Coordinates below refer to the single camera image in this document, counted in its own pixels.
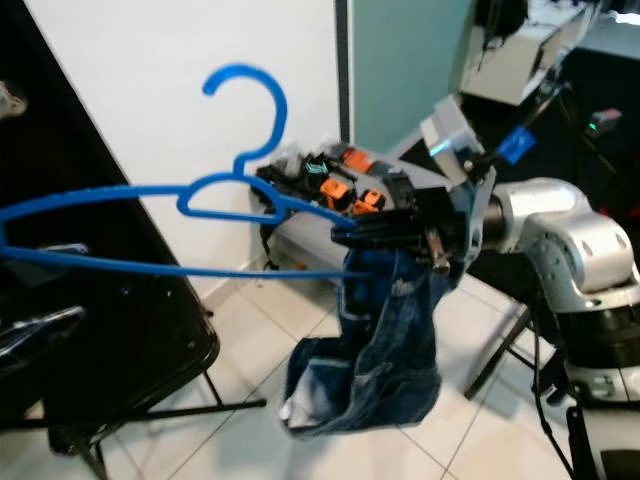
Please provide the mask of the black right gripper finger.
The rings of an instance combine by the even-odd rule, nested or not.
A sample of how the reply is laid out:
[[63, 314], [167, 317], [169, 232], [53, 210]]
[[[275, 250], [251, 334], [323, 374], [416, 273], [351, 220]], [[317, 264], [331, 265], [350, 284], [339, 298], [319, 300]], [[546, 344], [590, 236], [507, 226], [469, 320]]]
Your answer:
[[416, 227], [413, 212], [366, 212], [351, 218], [347, 230], [411, 230]]
[[412, 229], [335, 229], [335, 242], [351, 250], [412, 250], [419, 232]]

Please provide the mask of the blue denim jeans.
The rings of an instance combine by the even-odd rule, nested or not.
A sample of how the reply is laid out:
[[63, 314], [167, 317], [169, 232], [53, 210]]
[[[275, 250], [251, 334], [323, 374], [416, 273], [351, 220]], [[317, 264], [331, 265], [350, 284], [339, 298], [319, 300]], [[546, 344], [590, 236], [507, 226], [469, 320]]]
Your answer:
[[402, 250], [351, 250], [338, 335], [305, 337], [285, 365], [280, 425], [311, 438], [420, 424], [442, 388], [434, 312], [466, 261], [438, 271]]

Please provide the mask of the blue plastic clothes hanger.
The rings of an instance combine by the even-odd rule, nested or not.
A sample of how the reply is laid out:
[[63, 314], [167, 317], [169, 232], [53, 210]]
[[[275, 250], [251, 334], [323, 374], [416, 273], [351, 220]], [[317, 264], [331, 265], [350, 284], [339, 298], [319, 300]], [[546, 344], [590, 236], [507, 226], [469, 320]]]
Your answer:
[[[148, 196], [174, 196], [175, 207], [188, 218], [246, 221], [246, 223], [275, 225], [282, 224], [285, 215], [291, 211], [307, 212], [307, 214], [319, 216], [329, 220], [335, 227], [352, 227], [355, 221], [317, 205], [307, 204], [296, 197], [284, 196], [270, 186], [265, 180], [257, 178], [246, 172], [248, 164], [252, 161], [266, 157], [280, 145], [285, 133], [285, 124], [289, 113], [287, 97], [276, 79], [269, 72], [250, 64], [234, 63], [216, 69], [204, 82], [202, 92], [207, 96], [214, 96], [224, 86], [224, 83], [236, 78], [247, 78], [261, 84], [269, 92], [274, 105], [274, 118], [271, 120], [271, 129], [268, 140], [264, 145], [251, 150], [246, 150], [234, 157], [234, 163], [229, 172], [218, 172], [205, 175], [205, 177], [193, 180], [187, 186], [102, 186], [87, 189], [73, 189], [73, 191], [55, 193], [40, 198], [32, 198], [3, 207], [0, 210], [0, 221], [17, 220], [35, 215], [37, 212], [46, 212], [65, 207], [81, 206], [88, 204], [101, 204], [101, 202], [125, 200], [125, 198], [142, 198]], [[193, 197], [202, 189], [219, 183], [237, 183], [251, 187], [266, 197], [269, 204], [274, 207], [273, 214], [247, 214], [247, 212], [219, 211], [196, 209], [191, 206]], [[369, 271], [349, 270], [228, 270], [215, 268], [184, 268], [180, 265], [155, 264], [155, 262], [136, 262], [115, 259], [101, 259], [101, 257], [73, 255], [73, 253], [58, 253], [46, 250], [32, 250], [32, 248], [12, 246], [0, 241], [0, 256], [3, 259], [15, 259], [27, 262], [45, 262], [45, 264], [64, 265], [70, 268], [90, 268], [101, 270], [119, 271], [119, 273], [133, 273], [143, 275], [164, 276], [218, 276], [218, 278], [253, 278], [253, 279], [302, 279], [302, 278], [361, 278], [370, 276]]]

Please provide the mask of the orange black battery pack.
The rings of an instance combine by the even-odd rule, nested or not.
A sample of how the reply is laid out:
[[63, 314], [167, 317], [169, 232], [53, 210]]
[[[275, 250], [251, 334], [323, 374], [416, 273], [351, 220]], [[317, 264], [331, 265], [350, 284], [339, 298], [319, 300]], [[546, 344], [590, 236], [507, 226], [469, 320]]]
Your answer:
[[325, 179], [321, 183], [320, 191], [326, 198], [332, 198], [332, 200], [342, 200], [342, 198], [348, 198], [352, 195], [352, 189], [348, 184], [333, 178]]
[[356, 172], [367, 173], [376, 163], [375, 157], [370, 152], [361, 150], [361, 148], [347, 148], [340, 156], [340, 160], [347, 168], [356, 170]]
[[366, 191], [362, 192], [361, 196], [353, 202], [351, 211], [353, 215], [379, 212], [383, 210], [385, 202], [387, 202], [387, 197], [385, 197], [383, 193], [375, 191], [375, 189], [366, 189]]

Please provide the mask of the black fabric bag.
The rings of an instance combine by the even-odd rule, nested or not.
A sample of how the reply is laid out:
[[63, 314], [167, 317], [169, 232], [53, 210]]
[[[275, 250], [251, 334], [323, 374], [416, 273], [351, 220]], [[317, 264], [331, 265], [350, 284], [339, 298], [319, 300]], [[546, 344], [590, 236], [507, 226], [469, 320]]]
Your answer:
[[305, 202], [319, 201], [323, 197], [320, 184], [324, 182], [325, 175], [312, 174], [303, 164], [297, 164], [296, 169], [291, 173], [288, 166], [288, 163], [270, 163], [259, 166], [255, 175], [265, 180], [282, 195], [301, 198]]

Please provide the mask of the clear plastic bag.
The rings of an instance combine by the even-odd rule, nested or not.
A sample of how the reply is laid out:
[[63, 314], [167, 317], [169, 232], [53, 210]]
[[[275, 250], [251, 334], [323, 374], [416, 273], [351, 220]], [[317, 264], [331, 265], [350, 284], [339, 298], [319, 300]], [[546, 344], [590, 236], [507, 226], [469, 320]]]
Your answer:
[[306, 155], [306, 150], [303, 150], [296, 142], [285, 143], [285, 145], [276, 148], [274, 155], [271, 156], [271, 165], [278, 166], [282, 170], [294, 168], [294, 165], [301, 160], [303, 155]]

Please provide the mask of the black metal clothes rack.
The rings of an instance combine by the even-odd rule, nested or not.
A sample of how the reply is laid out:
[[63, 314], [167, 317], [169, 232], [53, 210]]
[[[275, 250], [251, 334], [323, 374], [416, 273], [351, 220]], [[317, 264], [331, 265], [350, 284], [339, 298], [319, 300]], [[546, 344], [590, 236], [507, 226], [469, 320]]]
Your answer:
[[535, 399], [535, 410], [538, 411], [541, 430], [548, 435], [550, 445], [556, 452], [568, 474], [573, 474], [573, 467], [568, 461], [561, 445], [554, 438], [545, 407], [559, 407], [567, 398], [567, 376], [564, 374], [564, 356], [559, 353], [543, 333], [543, 321], [540, 320], [540, 308], [522, 303], [509, 311], [511, 324], [506, 332], [500, 335], [498, 342], [486, 353], [484, 361], [477, 367], [474, 378], [463, 389], [463, 397], [467, 401], [475, 401], [481, 390], [498, 374], [499, 366], [506, 358], [511, 357], [517, 364], [522, 364], [532, 374], [530, 392]]

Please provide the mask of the white machine box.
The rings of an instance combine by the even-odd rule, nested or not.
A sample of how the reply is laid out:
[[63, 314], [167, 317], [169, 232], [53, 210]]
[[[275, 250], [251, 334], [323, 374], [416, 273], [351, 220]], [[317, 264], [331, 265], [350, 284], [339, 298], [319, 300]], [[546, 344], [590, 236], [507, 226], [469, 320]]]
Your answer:
[[530, 19], [513, 35], [483, 42], [483, 27], [471, 28], [460, 91], [517, 106], [543, 82], [549, 69], [585, 36], [596, 9], [585, 3], [534, 3]]

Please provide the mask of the black folding chair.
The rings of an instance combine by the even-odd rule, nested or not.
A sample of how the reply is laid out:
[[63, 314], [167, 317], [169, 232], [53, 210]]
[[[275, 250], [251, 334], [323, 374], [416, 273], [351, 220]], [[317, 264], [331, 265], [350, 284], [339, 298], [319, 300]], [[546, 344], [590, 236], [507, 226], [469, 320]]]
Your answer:
[[165, 410], [209, 380], [221, 344], [187, 280], [3, 262], [0, 436], [42, 433], [109, 480], [102, 442], [125, 425], [259, 410], [264, 399]]

